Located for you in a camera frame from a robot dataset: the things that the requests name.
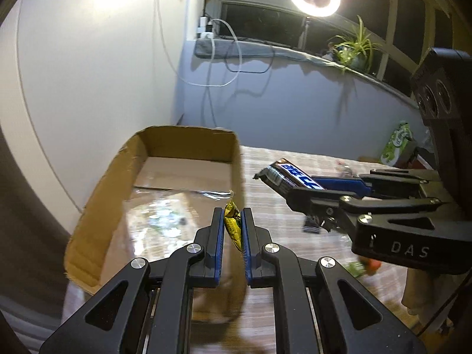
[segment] window sill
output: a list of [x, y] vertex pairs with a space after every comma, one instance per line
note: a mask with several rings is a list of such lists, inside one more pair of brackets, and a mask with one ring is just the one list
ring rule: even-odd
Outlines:
[[[373, 85], [377, 85], [388, 91], [389, 93], [397, 96], [400, 100], [404, 101], [408, 105], [418, 109], [418, 105], [416, 101], [412, 100], [402, 92], [396, 90], [395, 88], [391, 87], [390, 85], [386, 84], [383, 81], [377, 80], [376, 78], [357, 72], [354, 69], [350, 69], [344, 67], [343, 65], [336, 63], [334, 61], [329, 61], [324, 58], [310, 55], [304, 52], [299, 52], [293, 49], [284, 48], [284, 47], [277, 47], [270, 45], [268, 43], [258, 43], [249, 41], [239, 41], [239, 46], [241, 48], [242, 57], [243, 58], [285, 58], [291, 61], [296, 62], [308, 62], [312, 63], [313, 65], [317, 66], [326, 66], [331, 68], [337, 68], [339, 72], [350, 72], [357, 75], [364, 80], [367, 80]], [[197, 58], [201, 59], [210, 59], [212, 56], [212, 42], [209, 39], [197, 39], [195, 42], [195, 49], [194, 55]], [[234, 45], [233, 40], [226, 40], [226, 39], [215, 39], [215, 58], [216, 59], [225, 59], [225, 58], [238, 58], [238, 51], [236, 46]]]

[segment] spider plant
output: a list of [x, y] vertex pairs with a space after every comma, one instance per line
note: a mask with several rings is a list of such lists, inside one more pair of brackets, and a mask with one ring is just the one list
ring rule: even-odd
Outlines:
[[354, 37], [336, 36], [343, 42], [334, 45], [336, 56], [341, 64], [350, 66], [356, 58], [362, 58], [367, 61], [364, 67], [366, 73], [372, 67], [372, 59], [374, 56], [374, 49], [377, 44], [373, 44], [369, 39], [370, 34], [366, 34], [366, 28], [362, 18], [358, 15], [359, 29], [353, 26]]

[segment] potted plant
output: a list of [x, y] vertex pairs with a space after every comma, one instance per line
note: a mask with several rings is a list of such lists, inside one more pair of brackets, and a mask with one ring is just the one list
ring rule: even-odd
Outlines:
[[359, 29], [353, 26], [353, 31], [356, 34], [354, 37], [336, 36], [343, 42], [334, 45], [334, 53], [339, 62], [351, 69], [359, 72], [368, 73], [372, 67], [372, 59], [374, 56], [374, 49], [376, 44], [372, 44], [369, 39], [370, 34], [366, 34], [366, 28], [360, 16]]

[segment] das logo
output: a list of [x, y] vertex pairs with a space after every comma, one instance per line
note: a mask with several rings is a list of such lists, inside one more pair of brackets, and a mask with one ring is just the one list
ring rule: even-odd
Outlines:
[[413, 244], [402, 246], [398, 241], [393, 241], [392, 253], [400, 253], [403, 255], [411, 255], [412, 257], [418, 256], [420, 258], [426, 258], [429, 252], [428, 246], [423, 246], [422, 248], [415, 247]]

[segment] white cable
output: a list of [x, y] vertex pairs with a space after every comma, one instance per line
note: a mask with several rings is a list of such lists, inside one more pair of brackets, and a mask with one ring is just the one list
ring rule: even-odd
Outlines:
[[[221, 19], [212, 19], [211, 22], [213, 21], [219, 21], [219, 22], [222, 22], [223, 24], [225, 24], [228, 29], [230, 30], [230, 33], [231, 35], [233, 36], [233, 39], [235, 40], [235, 43], [236, 43], [236, 47], [237, 47], [237, 51], [238, 51], [238, 55], [239, 55], [239, 67], [238, 67], [238, 70], [236, 72], [236, 75], [230, 80], [228, 81], [227, 83], [223, 84], [223, 85], [203, 85], [203, 84], [196, 84], [194, 82], [189, 82], [187, 80], [185, 80], [182, 76], [180, 76], [180, 74], [178, 74], [178, 71], [176, 70], [176, 68], [174, 67], [174, 65], [172, 64], [172, 61], [171, 61], [171, 57], [167, 51], [167, 47], [166, 47], [166, 43], [164, 41], [164, 29], [162, 28], [162, 17], [161, 17], [161, 14], [160, 14], [160, 0], [157, 0], [156, 2], [156, 10], [157, 10], [157, 16], [158, 16], [158, 19], [159, 19], [159, 31], [160, 31], [160, 39], [162, 41], [162, 47], [164, 48], [164, 53], [166, 55], [166, 58], [167, 58], [167, 61], [169, 63], [169, 65], [171, 66], [171, 69], [173, 70], [173, 72], [175, 73], [175, 75], [183, 82], [185, 82], [186, 84], [189, 84], [189, 85], [193, 85], [193, 86], [202, 86], [204, 88], [222, 88], [223, 86], [227, 86], [229, 85], [231, 82], [233, 82], [235, 79], [237, 79], [239, 73], [241, 72], [241, 68], [242, 68], [242, 52], [241, 52], [241, 48], [239, 47], [239, 42], [237, 40], [237, 37], [233, 31], [233, 28], [231, 28], [230, 24], [228, 24], [226, 21], [224, 20], [221, 20]], [[211, 39], [212, 41], [212, 57], [210, 59], [210, 64], [208, 65], [208, 68], [210, 69], [212, 67], [212, 63], [213, 63], [213, 59], [215, 58], [215, 51], [216, 51], [216, 47], [215, 47], [215, 40], [214, 39]]]

